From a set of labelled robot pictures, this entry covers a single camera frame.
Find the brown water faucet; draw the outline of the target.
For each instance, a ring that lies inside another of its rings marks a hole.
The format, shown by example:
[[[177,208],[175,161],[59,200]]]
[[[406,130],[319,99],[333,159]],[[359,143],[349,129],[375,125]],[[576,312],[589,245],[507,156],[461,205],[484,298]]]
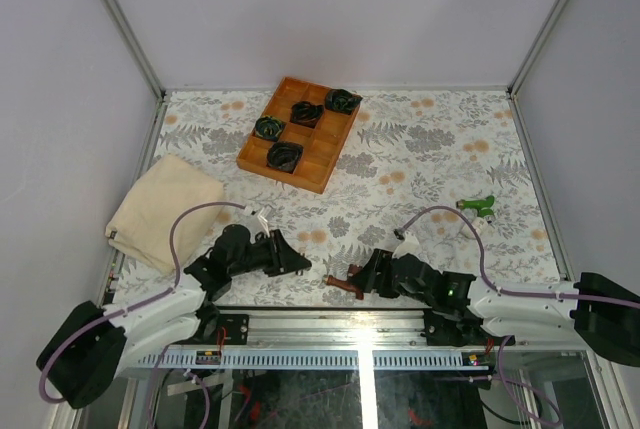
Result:
[[[332,275],[324,277],[323,281],[327,286],[337,287],[343,291],[353,293],[357,300],[364,299],[364,283],[359,277],[359,273],[363,270],[362,266],[351,264],[347,271],[345,279],[339,279]]]

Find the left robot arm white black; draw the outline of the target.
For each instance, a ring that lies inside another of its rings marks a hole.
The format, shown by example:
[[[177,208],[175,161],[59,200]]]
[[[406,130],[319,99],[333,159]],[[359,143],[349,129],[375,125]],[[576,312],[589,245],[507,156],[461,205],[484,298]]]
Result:
[[[212,341],[219,330],[214,303],[230,290],[233,277],[299,274],[311,266],[278,229],[252,235],[243,225],[228,225],[181,271],[177,285],[123,305],[85,301],[74,307],[36,360],[40,396],[84,408],[142,357],[189,339]]]

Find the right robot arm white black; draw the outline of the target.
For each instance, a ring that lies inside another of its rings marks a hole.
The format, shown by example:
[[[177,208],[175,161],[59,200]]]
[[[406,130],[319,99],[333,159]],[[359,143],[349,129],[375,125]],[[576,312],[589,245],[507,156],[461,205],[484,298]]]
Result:
[[[428,345],[465,347],[517,342],[583,341],[600,357],[639,364],[639,297],[597,273],[576,282],[489,285],[472,274],[439,271],[412,254],[377,249],[348,269],[357,298],[376,293],[425,305]]]

